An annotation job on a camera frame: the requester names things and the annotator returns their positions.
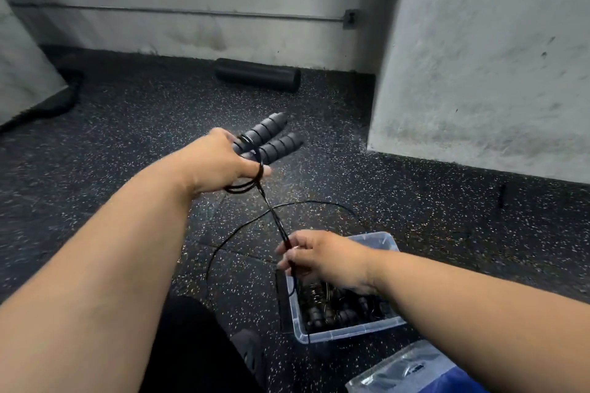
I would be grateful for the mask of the person's right hand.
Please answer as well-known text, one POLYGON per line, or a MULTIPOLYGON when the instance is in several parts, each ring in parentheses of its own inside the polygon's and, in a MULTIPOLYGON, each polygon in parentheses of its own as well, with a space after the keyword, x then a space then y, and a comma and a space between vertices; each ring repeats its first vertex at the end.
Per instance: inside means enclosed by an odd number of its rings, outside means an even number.
POLYGON ((358 294, 376 294, 373 277, 378 261, 392 252, 369 248, 336 233, 318 232, 319 241, 314 247, 316 269, 308 278, 296 279, 304 285, 326 282, 358 294))

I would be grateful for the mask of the person's left hand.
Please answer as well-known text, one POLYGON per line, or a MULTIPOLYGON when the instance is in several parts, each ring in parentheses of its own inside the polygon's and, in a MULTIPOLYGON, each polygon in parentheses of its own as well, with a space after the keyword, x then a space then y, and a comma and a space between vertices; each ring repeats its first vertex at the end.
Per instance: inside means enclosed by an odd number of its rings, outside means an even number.
POLYGON ((219 191, 236 182, 223 181, 221 172, 213 168, 212 145, 213 139, 209 132, 175 152, 192 196, 219 191))

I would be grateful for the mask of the person's right forearm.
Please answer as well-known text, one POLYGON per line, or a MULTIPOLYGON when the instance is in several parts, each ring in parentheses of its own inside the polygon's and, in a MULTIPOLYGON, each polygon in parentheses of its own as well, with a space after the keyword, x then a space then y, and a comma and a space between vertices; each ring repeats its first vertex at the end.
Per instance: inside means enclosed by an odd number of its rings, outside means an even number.
POLYGON ((367 280, 486 388, 590 393, 590 305, 416 255, 368 253, 367 280))

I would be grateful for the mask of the person's left forearm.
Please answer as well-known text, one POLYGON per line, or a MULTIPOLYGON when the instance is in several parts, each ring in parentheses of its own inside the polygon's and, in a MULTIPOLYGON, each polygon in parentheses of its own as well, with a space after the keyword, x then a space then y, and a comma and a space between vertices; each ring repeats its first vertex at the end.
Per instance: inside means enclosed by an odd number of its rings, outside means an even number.
POLYGON ((198 169, 142 170, 2 303, 0 393, 139 391, 198 169))

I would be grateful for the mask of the black foam roller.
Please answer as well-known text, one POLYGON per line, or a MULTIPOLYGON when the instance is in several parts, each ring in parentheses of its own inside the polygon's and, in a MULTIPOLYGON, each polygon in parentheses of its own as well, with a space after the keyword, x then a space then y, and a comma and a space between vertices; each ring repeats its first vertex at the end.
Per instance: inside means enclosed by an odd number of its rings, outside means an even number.
POLYGON ((248 61, 217 59, 215 76, 227 83, 244 84, 275 91, 297 92, 301 84, 301 70, 248 61))

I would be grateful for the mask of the clear plastic bin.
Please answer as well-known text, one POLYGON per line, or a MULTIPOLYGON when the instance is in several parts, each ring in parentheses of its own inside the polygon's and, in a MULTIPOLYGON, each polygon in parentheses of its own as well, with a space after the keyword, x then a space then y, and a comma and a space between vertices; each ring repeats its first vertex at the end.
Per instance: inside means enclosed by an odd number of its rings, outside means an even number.
POLYGON ((284 323, 291 324, 299 344, 323 344, 406 324, 386 300, 373 294, 359 295, 325 282, 304 285, 286 275, 277 275, 277 282, 284 283, 282 313, 289 315, 284 323))

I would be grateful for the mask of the person's black shoe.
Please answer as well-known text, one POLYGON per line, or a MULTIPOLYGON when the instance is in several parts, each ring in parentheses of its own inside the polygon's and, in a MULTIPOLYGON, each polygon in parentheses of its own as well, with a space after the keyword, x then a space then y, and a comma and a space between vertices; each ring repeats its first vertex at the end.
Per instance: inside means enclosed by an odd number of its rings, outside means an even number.
POLYGON ((267 358, 260 335, 251 329, 242 329, 230 337, 248 371, 263 393, 267 391, 267 358))

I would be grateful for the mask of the person's black trouser leg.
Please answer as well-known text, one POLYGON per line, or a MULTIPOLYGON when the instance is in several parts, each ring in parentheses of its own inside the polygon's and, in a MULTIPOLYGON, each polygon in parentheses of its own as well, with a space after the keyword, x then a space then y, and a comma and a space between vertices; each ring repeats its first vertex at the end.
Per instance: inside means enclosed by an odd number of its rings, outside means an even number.
POLYGON ((139 393, 263 393, 199 300, 169 295, 139 393))

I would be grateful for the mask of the clear plastic bag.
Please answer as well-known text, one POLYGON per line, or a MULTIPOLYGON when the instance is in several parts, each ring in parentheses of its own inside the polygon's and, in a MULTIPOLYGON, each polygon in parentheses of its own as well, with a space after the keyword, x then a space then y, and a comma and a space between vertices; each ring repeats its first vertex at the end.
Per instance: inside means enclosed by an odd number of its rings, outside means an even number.
POLYGON ((346 383, 348 393, 424 393, 455 367, 426 340, 419 340, 346 383))

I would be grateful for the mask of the grey metal conduit pipe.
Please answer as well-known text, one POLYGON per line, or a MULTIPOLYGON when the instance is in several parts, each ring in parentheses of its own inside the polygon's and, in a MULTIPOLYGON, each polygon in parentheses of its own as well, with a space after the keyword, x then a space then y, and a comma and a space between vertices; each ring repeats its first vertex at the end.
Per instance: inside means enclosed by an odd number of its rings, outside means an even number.
POLYGON ((129 12, 144 14, 178 14, 187 16, 212 16, 212 17, 240 17, 240 18, 267 18, 275 20, 293 20, 293 21, 318 21, 330 23, 346 23, 350 17, 349 11, 345 11, 341 16, 311 16, 296 14, 269 14, 269 13, 249 13, 238 11, 215 11, 215 10, 196 10, 196 9, 170 9, 170 8, 152 8, 152 7, 114 7, 114 6, 84 6, 63 4, 59 2, 9 2, 9 5, 18 9, 64 9, 64 10, 86 10, 86 11, 109 11, 109 12, 129 12))

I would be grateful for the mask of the blue cloth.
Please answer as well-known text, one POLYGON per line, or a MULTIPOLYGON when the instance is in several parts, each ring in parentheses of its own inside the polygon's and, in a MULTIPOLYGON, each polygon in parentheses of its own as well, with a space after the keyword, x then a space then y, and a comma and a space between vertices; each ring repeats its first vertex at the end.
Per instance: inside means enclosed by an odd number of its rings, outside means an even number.
POLYGON ((460 367, 440 375, 418 393, 490 393, 460 367))

